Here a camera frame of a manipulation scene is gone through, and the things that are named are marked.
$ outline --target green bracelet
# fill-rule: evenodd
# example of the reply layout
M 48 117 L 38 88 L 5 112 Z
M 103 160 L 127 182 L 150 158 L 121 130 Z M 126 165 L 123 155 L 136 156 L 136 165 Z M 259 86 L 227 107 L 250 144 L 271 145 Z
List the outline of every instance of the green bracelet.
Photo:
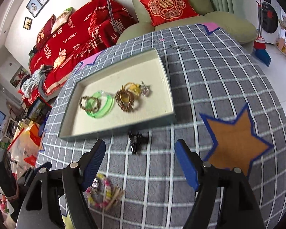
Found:
M 86 111 L 87 115 L 89 115 L 92 118 L 102 118 L 112 110 L 113 105 L 114 105 L 114 99 L 111 95 L 107 94 L 104 91 L 98 91 L 98 92 L 94 93 L 92 96 L 96 99 L 100 99 L 102 96 L 106 96 L 107 101 L 106 101 L 104 107 L 100 108 L 96 113 L 93 113 L 91 111 L 88 111 L 88 112 Z M 86 109 L 92 108 L 94 106 L 94 104 L 95 104 L 95 100 L 93 100 L 93 99 L 88 100 L 88 102 L 86 104 Z

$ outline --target red bedding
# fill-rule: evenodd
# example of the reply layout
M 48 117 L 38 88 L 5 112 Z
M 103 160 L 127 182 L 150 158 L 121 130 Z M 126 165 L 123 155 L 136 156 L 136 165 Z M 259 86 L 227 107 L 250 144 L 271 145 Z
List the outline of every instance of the red bedding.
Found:
M 136 23 L 128 11 L 111 0 L 114 19 L 123 32 Z M 66 60 L 46 77 L 43 89 L 47 95 L 61 88 L 80 61 L 116 44 L 119 33 L 113 28 L 106 0 L 92 0 L 74 12 L 66 24 L 53 33 L 30 63 L 31 73 L 41 65 L 54 65 L 58 57 Z M 24 98 L 27 106 L 38 97 L 37 88 L 31 98 Z

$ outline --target blue gripper pad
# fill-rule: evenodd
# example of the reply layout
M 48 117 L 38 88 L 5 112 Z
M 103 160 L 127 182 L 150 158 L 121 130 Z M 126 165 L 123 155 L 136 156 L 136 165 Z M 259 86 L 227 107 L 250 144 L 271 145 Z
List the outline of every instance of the blue gripper pad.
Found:
M 98 173 L 98 169 L 100 168 L 101 163 L 104 159 L 105 152 L 106 152 L 106 144 L 103 141 L 84 170 L 84 181 L 81 184 L 81 187 L 84 190 L 86 190 L 89 186 L 92 185 L 94 178 Z
M 175 152 L 177 159 L 183 170 L 183 173 L 185 175 L 186 181 L 194 190 L 198 190 L 199 182 L 198 182 L 197 170 L 194 164 L 189 159 L 187 153 L 185 152 L 182 146 L 182 143 L 179 140 L 177 140 L 175 144 Z

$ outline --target metal pole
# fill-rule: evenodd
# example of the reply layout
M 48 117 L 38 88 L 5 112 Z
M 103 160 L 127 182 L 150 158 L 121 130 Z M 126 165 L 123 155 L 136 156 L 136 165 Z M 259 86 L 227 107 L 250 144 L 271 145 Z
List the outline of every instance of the metal pole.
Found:
M 108 10 L 109 10 L 109 15 L 110 15 L 110 18 L 111 18 L 111 21 L 112 21 L 112 25 L 113 25 L 113 27 L 118 31 L 118 33 L 121 35 L 122 32 L 121 32 L 121 30 L 119 29 L 119 27 L 117 26 L 116 21 L 114 20 L 114 17 L 113 17 L 112 7 L 111 7 L 110 0 L 107 0 L 107 4 L 108 4 Z

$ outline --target plaid tablecloth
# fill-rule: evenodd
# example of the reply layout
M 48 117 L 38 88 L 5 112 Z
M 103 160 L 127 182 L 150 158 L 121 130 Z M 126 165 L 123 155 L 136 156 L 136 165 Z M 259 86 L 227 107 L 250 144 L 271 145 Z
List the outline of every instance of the plaid tablecloth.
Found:
M 99 228 L 182 228 L 195 201 L 195 192 L 175 157 L 176 140 L 184 139 L 192 151 L 204 158 L 212 140 L 199 113 L 233 120 L 248 103 L 257 135 L 275 146 L 254 162 L 249 178 L 265 226 L 272 229 L 286 211 L 286 118 L 258 64 L 222 29 L 210 36 L 202 25 L 152 32 L 108 48 L 94 65 L 76 73 L 78 65 L 49 116 L 43 139 L 45 152 L 39 154 L 37 165 L 51 161 L 53 169 L 64 168 L 79 160 L 96 142 L 65 142 L 58 138 L 76 82 L 151 48 L 158 50 L 166 68 L 177 122 L 144 131 L 149 143 L 141 155 L 131 155 L 126 134 L 103 138 L 107 151 L 100 172 L 122 187 L 126 195 L 108 212 L 92 211 Z M 216 226 L 222 194 L 219 189 L 209 228 Z M 64 197 L 60 206 L 62 213 L 66 213 Z

